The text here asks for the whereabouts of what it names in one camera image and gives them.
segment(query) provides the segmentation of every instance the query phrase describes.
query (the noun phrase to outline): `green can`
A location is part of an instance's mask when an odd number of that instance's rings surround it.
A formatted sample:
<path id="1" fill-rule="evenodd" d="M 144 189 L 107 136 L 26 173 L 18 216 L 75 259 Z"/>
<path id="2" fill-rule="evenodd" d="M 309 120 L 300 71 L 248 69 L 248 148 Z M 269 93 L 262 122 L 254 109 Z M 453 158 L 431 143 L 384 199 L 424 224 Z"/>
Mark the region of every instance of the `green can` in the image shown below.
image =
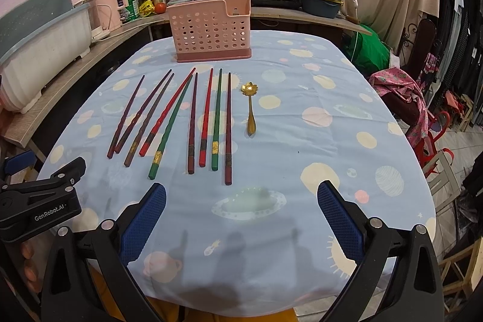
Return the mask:
<path id="1" fill-rule="evenodd" d="M 139 17 L 138 0 L 127 0 L 128 6 L 124 9 L 126 15 L 126 22 L 136 20 Z"/>

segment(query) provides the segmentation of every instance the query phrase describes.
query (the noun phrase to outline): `tomato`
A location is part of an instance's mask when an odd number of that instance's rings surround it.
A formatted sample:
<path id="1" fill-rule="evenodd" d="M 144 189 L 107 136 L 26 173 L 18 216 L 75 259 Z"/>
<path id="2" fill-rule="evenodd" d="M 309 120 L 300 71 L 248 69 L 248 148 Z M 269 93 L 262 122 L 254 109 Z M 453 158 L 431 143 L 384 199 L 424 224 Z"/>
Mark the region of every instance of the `tomato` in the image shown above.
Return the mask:
<path id="1" fill-rule="evenodd" d="M 154 12 L 156 14 L 163 14 L 166 11 L 166 4 L 165 3 L 157 3 L 154 6 Z"/>

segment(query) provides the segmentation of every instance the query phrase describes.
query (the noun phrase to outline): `metal screw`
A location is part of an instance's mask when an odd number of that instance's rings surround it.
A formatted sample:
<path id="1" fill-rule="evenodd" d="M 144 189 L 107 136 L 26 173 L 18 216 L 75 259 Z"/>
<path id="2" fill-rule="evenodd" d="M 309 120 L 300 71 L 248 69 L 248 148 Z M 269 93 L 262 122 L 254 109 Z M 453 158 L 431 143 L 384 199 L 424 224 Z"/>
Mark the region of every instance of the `metal screw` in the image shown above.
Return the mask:
<path id="1" fill-rule="evenodd" d="M 68 231 L 69 229 L 67 227 L 62 227 L 57 231 L 57 233 L 59 234 L 59 236 L 65 236 L 67 235 Z"/>
<path id="2" fill-rule="evenodd" d="M 114 221 L 112 220 L 106 220 L 101 224 L 101 228 L 105 230 L 111 229 L 112 227 L 114 227 Z"/>
<path id="3" fill-rule="evenodd" d="M 369 224 L 371 224 L 371 226 L 374 227 L 374 228 L 381 228 L 382 227 L 382 221 L 379 220 L 378 218 L 371 218 L 369 220 Z"/>
<path id="4" fill-rule="evenodd" d="M 418 224 L 416 225 L 416 230 L 421 234 L 421 235 L 424 235 L 427 231 L 426 231 L 426 227 L 422 224 Z"/>

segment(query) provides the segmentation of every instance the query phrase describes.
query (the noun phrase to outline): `red chair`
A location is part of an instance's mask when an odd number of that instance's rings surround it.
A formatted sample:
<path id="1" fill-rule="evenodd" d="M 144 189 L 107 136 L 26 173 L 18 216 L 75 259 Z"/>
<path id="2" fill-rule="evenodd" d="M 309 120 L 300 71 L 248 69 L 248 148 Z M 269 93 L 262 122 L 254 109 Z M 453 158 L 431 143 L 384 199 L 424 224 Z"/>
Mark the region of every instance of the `red chair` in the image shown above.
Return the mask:
<path id="1" fill-rule="evenodd" d="M 436 134 L 436 136 L 433 136 L 432 131 L 431 131 L 431 126 L 438 120 L 439 117 L 445 117 L 446 121 L 445 124 L 441 126 L 441 131 Z M 419 165 L 421 165 L 421 168 L 423 168 L 435 155 L 438 153 L 438 149 L 436 148 L 436 141 L 440 139 L 443 134 L 446 132 L 446 129 L 448 128 L 450 124 L 450 114 L 446 111 L 442 111 L 436 116 L 431 115 L 428 112 L 428 135 L 426 138 L 422 139 L 419 144 L 416 145 L 414 149 L 414 153 L 416 154 L 416 158 L 419 161 Z M 443 152 L 448 153 L 452 159 L 455 158 L 455 155 L 450 149 L 448 148 L 443 148 L 440 149 Z M 431 173 L 436 172 L 435 171 L 436 164 L 429 168 L 428 171 L 424 174 L 425 177 L 428 177 Z"/>

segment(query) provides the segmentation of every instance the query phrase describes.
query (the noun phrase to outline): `perforated plastic basket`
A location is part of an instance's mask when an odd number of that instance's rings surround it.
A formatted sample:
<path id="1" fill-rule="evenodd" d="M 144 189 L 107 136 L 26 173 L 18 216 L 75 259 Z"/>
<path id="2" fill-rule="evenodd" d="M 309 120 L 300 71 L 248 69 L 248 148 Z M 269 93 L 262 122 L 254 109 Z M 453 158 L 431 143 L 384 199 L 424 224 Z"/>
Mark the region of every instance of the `perforated plastic basket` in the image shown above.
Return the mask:
<path id="1" fill-rule="evenodd" d="M 203 0 L 168 7 L 178 62 L 252 56 L 250 0 Z"/>

